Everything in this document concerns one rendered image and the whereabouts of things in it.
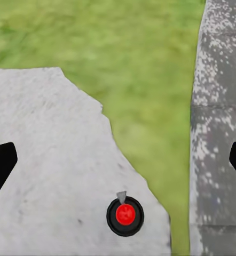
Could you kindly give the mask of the insectifuge atomizer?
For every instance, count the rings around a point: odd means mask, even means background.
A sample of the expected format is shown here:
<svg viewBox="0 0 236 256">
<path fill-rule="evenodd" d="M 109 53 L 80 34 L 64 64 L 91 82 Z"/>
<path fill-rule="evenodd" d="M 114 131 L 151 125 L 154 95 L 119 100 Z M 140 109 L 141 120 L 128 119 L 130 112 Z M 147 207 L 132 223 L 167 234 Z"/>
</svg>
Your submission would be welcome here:
<svg viewBox="0 0 236 256">
<path fill-rule="evenodd" d="M 121 237 L 137 234 L 144 223 L 142 205 L 133 197 L 126 196 L 126 191 L 117 193 L 107 209 L 107 221 L 114 233 Z"/>
</svg>

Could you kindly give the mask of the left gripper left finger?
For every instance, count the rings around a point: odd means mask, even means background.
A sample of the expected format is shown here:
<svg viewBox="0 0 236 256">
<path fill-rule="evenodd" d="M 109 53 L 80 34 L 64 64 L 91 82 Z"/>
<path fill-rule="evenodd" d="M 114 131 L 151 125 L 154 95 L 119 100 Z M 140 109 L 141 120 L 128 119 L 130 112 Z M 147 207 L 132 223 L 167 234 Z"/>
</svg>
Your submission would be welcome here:
<svg viewBox="0 0 236 256">
<path fill-rule="evenodd" d="M 13 142 L 0 145 L 0 190 L 18 161 Z"/>
</svg>

